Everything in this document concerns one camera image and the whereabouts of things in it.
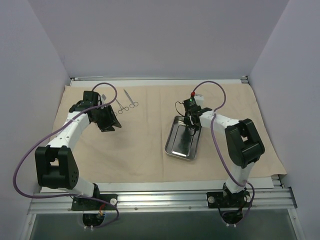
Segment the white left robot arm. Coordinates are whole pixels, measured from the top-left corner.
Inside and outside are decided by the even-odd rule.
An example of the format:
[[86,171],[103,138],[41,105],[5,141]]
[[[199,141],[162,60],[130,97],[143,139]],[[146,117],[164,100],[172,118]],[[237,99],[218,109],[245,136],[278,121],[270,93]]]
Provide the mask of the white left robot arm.
[[37,181],[41,187],[59,189],[75,196],[84,196],[83,204],[90,210],[100,206],[97,184],[80,177],[73,149],[83,131],[94,123],[101,132],[121,128],[111,105],[95,105],[93,101],[80,101],[73,105],[67,119],[54,139],[35,150]]

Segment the beige cloth wrap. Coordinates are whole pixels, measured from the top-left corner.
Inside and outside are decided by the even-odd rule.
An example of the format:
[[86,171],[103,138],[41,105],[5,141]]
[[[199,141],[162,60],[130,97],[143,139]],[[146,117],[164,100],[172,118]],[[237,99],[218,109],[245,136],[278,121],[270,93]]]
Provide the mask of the beige cloth wrap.
[[[265,153],[254,165],[252,178],[284,175],[286,170],[278,158],[258,107],[252,88],[247,84],[206,83],[168,86],[101,86],[97,89],[108,100],[116,98],[123,106],[130,104],[126,90],[138,107],[117,116],[122,128],[101,132],[90,124],[82,133],[72,153],[82,178],[92,183],[149,183],[226,180],[228,175],[218,156],[208,128],[201,131],[196,158],[186,161],[165,152],[174,117],[184,110],[181,102],[192,91],[204,97],[203,105],[238,120],[251,119],[261,137]],[[226,139],[215,137],[229,168]]]

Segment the steel surgical scissors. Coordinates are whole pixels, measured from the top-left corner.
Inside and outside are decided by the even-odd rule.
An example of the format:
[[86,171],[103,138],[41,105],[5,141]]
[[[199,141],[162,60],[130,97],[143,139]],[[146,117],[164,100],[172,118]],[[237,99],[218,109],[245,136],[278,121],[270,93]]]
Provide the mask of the steel surgical scissors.
[[127,96],[128,100],[130,101],[129,107],[132,109],[135,107],[138,107],[139,103],[137,101],[134,101],[125,89],[123,91],[124,91],[125,95]]

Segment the stainless steel instrument tray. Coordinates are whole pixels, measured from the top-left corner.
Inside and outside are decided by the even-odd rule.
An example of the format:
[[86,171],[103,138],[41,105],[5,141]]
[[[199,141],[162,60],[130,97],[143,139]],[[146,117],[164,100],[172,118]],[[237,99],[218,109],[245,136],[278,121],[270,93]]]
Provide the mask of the stainless steel instrument tray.
[[184,123],[182,116],[175,116],[164,150],[167,155],[185,161],[193,161],[198,152],[201,130]]

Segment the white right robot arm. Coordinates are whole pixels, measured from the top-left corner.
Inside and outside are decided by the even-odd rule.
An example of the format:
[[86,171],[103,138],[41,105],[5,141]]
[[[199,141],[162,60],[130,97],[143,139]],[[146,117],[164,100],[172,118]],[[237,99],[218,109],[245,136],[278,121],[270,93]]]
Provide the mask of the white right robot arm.
[[[249,184],[250,172],[255,163],[265,153],[265,147],[255,124],[249,118],[238,120],[217,114],[212,109],[200,106],[185,108],[186,123],[196,129],[208,128],[221,163],[228,174],[222,193],[223,203],[234,206],[240,201],[240,192]],[[225,136],[227,152],[232,161],[228,169],[219,148],[215,133]]]

